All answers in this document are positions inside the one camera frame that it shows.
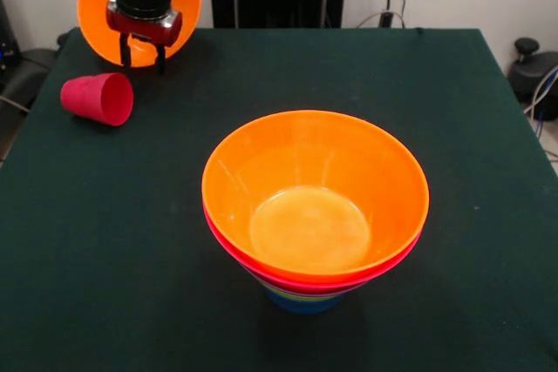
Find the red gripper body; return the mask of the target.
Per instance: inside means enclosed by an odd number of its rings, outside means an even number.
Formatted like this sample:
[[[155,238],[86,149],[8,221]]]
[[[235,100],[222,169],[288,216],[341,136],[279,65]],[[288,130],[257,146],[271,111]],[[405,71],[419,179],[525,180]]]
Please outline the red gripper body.
[[[183,25],[182,13],[177,10],[155,19],[131,17],[119,8],[117,0],[108,0],[105,17],[111,30],[165,47],[178,40]]]

